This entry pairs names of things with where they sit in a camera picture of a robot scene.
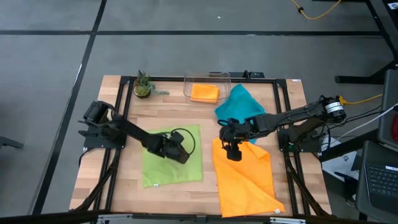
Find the green cloth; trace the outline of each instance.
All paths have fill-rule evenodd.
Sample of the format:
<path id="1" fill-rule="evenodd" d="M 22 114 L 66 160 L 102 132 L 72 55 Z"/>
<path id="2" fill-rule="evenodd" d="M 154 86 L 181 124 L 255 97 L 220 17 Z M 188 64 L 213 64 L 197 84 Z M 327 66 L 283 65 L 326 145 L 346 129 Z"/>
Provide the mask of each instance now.
<path id="1" fill-rule="evenodd" d="M 144 187 L 203 180 L 199 125 L 162 128 L 148 132 L 170 132 L 175 128 L 185 128 L 192 133 L 196 143 L 194 152 L 185 164 L 180 164 L 171 159 L 156 156 L 148 152 L 147 149 L 142 148 L 144 151 L 142 158 L 142 183 Z M 188 153 L 191 153 L 193 149 L 193 139 L 191 135 L 182 130 L 178 130 L 178 132 L 184 137 L 181 145 Z"/>

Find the gray floor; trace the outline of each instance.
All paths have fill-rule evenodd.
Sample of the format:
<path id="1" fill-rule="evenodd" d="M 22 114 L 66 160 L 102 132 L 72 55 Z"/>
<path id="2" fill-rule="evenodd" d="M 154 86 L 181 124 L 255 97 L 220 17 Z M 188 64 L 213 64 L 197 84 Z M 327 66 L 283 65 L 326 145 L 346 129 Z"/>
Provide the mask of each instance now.
<path id="1" fill-rule="evenodd" d="M 0 30 L 91 30 L 100 2 L 0 0 Z M 299 2 L 311 16 L 333 4 Z M 386 20 L 385 9 L 377 1 L 375 7 Z M 395 30 L 391 22 L 386 24 Z M 289 0 L 108 0 L 99 29 L 320 31 L 377 26 L 364 4 L 352 2 L 323 19 L 308 21 Z M 395 31 L 391 35 L 395 41 Z M 25 142 L 21 151 L 0 151 L 0 217 L 28 212 L 87 41 L 86 35 L 0 36 L 0 135 Z M 321 94 L 357 101 L 380 94 L 382 86 L 336 84 L 334 76 L 370 75 L 391 60 L 385 41 L 378 37 L 97 36 L 43 212 L 68 210 L 84 140 L 77 131 L 85 127 L 77 120 L 96 99 L 103 75 L 133 75 L 138 69 L 152 75 L 253 70 L 269 78 L 301 79 L 307 101 Z M 375 100 L 347 106 L 346 111 L 355 115 L 379 104 Z M 332 135 L 366 120 L 335 129 Z M 357 218 L 356 210 L 336 193 L 333 180 L 326 178 L 326 183 L 333 213 Z"/>

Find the wooden table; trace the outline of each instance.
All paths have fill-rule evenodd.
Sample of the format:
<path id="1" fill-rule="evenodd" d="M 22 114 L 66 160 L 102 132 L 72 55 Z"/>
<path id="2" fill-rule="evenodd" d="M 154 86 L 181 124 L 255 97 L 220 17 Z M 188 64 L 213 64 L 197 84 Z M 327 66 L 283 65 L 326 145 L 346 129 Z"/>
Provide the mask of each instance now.
<path id="1" fill-rule="evenodd" d="M 106 75 L 99 90 L 98 100 L 114 104 L 118 92 L 120 76 Z M 300 80 L 286 80 L 292 109 L 306 104 Z M 266 109 L 276 113 L 275 98 L 271 84 L 244 83 L 244 87 Z M 151 95 L 147 99 L 132 96 L 129 116 L 130 122 L 145 130 L 179 125 L 200 124 L 203 151 L 203 181 L 184 184 L 170 184 L 144 189 L 142 186 L 142 148 L 141 144 L 128 137 L 122 150 L 116 179 L 112 212 L 131 213 L 173 213 L 220 215 L 216 175 L 211 160 L 211 142 L 218 138 L 220 126 L 214 113 L 216 105 L 189 104 L 183 95 L 183 82 L 156 82 L 159 90 L 168 90 L 169 96 Z M 279 90 L 283 102 L 282 90 Z M 276 133 L 257 140 L 258 146 L 271 154 L 272 173 L 276 198 L 285 205 L 286 213 L 291 215 L 290 197 L 283 155 L 279 151 Z M 322 169 L 319 161 L 310 153 L 301 153 L 305 184 L 322 208 L 331 212 Z M 81 161 L 70 208 L 76 208 L 93 190 L 100 176 L 104 150 L 95 149 Z M 108 187 L 103 190 L 100 208 Z M 303 213 L 300 191 L 295 187 L 298 209 Z"/>

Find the orange cloth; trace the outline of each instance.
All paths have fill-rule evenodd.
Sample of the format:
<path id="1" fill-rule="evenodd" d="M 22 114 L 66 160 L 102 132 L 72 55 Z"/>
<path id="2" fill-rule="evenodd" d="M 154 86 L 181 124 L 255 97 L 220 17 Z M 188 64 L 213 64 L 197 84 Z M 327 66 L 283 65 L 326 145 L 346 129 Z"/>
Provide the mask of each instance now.
<path id="1" fill-rule="evenodd" d="M 217 103 L 220 90 L 216 85 L 197 84 L 192 85 L 191 100 L 202 103 Z"/>
<path id="2" fill-rule="evenodd" d="M 269 153 L 250 142 L 240 144 L 239 150 L 242 160 L 231 161 L 221 148 L 221 140 L 213 140 L 213 163 L 223 218 L 285 212 L 284 204 L 275 199 Z"/>

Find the transparent bin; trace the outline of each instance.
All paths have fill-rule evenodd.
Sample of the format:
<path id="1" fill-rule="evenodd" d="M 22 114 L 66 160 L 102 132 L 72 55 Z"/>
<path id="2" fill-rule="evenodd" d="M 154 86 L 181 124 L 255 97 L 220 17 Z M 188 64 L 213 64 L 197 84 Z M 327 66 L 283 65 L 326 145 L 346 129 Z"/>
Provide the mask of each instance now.
<path id="1" fill-rule="evenodd" d="M 187 72 L 184 76 L 183 91 L 189 103 L 220 105 L 231 93 L 231 75 L 228 72 Z"/>

